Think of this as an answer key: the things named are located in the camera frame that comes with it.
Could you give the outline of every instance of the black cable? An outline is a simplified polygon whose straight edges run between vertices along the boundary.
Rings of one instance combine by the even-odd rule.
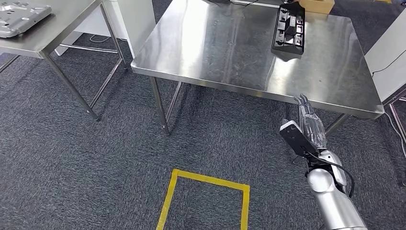
[[[250,3],[246,4],[246,5],[234,3],[234,2],[232,2],[232,1],[230,1],[230,3],[233,4],[233,5],[236,5],[236,6],[244,6],[244,7],[247,7],[247,6],[253,4],[253,3],[257,2],[257,1],[259,1],[259,0],[255,0],[255,1],[253,1],[253,2],[250,2]]]
[[[216,5],[218,6],[218,4],[217,4],[216,2],[214,2],[214,1],[212,1],[212,0],[208,0],[208,1],[211,2],[211,3],[214,3],[214,4],[216,4]],[[234,3],[234,2],[232,2],[232,1],[230,1],[230,0],[222,0],[222,1],[228,1],[228,2],[230,2],[231,4],[236,5],[236,6],[244,6],[244,7],[247,7],[247,6],[249,6],[249,5],[255,3],[255,2],[259,1],[259,0],[255,0],[255,1],[250,2],[250,3],[248,3],[248,4],[238,4],[238,3]]]
[[[402,54],[404,54],[405,52],[406,52],[406,49],[405,49],[399,56],[397,56],[397,58],[395,58],[395,60],[393,60],[387,67],[385,67],[385,68],[383,68],[383,69],[381,69],[381,70],[372,72],[372,77],[373,77],[373,75],[374,75],[375,73],[384,71],[384,70],[387,69],[389,66],[391,66],[391,65],[392,65],[398,58],[400,58],[400,56],[401,56]]]
[[[354,178],[352,177],[351,173],[348,172],[346,169],[344,169],[344,168],[343,168],[341,165],[339,165],[339,164],[331,163],[331,162],[326,161],[326,160],[324,160],[324,159],[318,158],[317,156],[313,155],[311,152],[308,152],[308,151],[306,151],[306,152],[309,153],[312,157],[316,158],[317,160],[322,161],[322,162],[327,163],[327,164],[334,165],[334,166],[336,166],[337,168],[342,169],[344,172],[346,172],[346,173],[348,174],[348,176],[349,176],[350,179],[351,179],[351,190],[350,190],[350,194],[348,195],[348,197],[351,198],[351,197],[352,197],[352,194],[354,194],[354,188],[355,188],[355,181],[354,181]]]

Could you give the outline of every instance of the robot forearm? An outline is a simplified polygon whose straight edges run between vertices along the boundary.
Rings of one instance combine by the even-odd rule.
[[[307,175],[326,230],[367,230],[350,198],[339,191],[333,176],[324,169],[313,169]]]

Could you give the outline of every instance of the black plastic part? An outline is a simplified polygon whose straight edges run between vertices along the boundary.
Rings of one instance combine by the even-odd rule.
[[[279,134],[288,143],[288,145],[293,149],[293,151],[302,157],[307,159],[312,159],[312,156],[307,152],[318,156],[318,150],[310,143],[309,140],[303,135],[303,133],[295,125],[289,125],[288,127],[279,131]]]
[[[302,55],[305,50],[305,9],[299,2],[279,6],[272,49]]]

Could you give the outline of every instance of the table leg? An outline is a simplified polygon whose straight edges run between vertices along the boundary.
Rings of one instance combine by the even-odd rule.
[[[0,67],[0,73],[3,72],[9,65],[11,65],[20,55],[14,55],[12,58],[10,58],[6,63],[4,63]]]
[[[403,141],[406,143],[405,128],[403,127],[402,122],[400,121],[399,115],[397,114],[394,104],[389,103],[389,108],[391,109],[392,115],[395,118],[395,122],[396,122],[397,128],[399,129],[400,136],[402,137]]]
[[[168,123],[166,121],[165,111],[164,111],[164,107],[162,105],[161,94],[159,93],[157,79],[155,77],[149,77],[149,80],[151,81],[151,87],[152,87],[152,91],[154,92],[155,103],[157,104],[159,118],[162,123],[162,128],[164,129],[164,134],[169,135]]]
[[[342,123],[344,123],[351,115],[341,114],[327,129],[326,137],[336,130]]]
[[[107,28],[109,29],[110,36],[112,37],[115,48],[117,49],[118,55],[123,60],[124,69],[127,69],[127,64],[125,63],[123,53],[121,52],[120,46],[118,45],[117,37],[115,36],[114,30],[113,30],[112,25],[110,23],[110,19],[109,19],[109,16],[107,15],[106,8],[104,7],[104,3],[100,4],[100,9],[102,11],[101,13],[103,14],[103,18],[106,21],[106,25],[107,25]]]
[[[86,112],[90,113],[95,121],[99,121],[99,117],[93,112],[93,110],[89,107],[86,103],[85,99],[79,94],[76,90],[75,86],[69,81],[69,79],[64,75],[61,69],[56,65],[56,63],[51,59],[49,55],[44,56],[45,61],[52,67],[52,69],[58,74],[61,80],[66,84],[66,86],[70,89],[70,91],[75,95],[75,97],[79,100],[80,104],[85,108]]]

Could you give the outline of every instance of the yellow tape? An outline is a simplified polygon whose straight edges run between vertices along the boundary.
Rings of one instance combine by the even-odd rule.
[[[159,216],[157,230],[163,230],[166,217],[168,216],[170,202],[172,201],[173,192],[175,191],[176,181],[178,179],[178,169],[172,171],[172,176],[169,181],[168,192],[166,193],[164,205],[162,206],[161,215]]]
[[[196,181],[202,181],[202,182],[221,185],[221,186],[225,186],[225,187],[229,187],[229,188],[234,188],[234,189],[238,189],[238,190],[242,190],[242,191],[244,190],[244,188],[246,186],[245,184],[239,184],[239,183],[235,183],[235,182],[231,182],[231,181],[226,181],[223,179],[214,178],[211,176],[204,176],[204,175],[200,175],[197,173],[186,172],[186,171],[181,171],[181,170],[179,170],[178,176],[193,179]]]
[[[245,185],[242,194],[241,229],[248,229],[249,185]]]
[[[164,228],[178,176],[189,178],[189,179],[196,180],[196,181],[202,181],[202,182],[207,182],[207,183],[211,183],[211,184],[221,185],[221,186],[234,188],[234,189],[243,191],[242,209],[241,209],[241,230],[248,229],[249,185],[239,184],[239,183],[235,183],[235,182],[231,182],[231,181],[226,181],[223,179],[214,178],[211,176],[204,176],[204,175],[200,175],[197,173],[186,172],[186,171],[182,171],[179,169],[174,169],[172,171],[172,176],[170,178],[168,192],[165,197],[164,205],[162,206],[161,215],[159,216],[157,230],[163,230],[163,228]]]

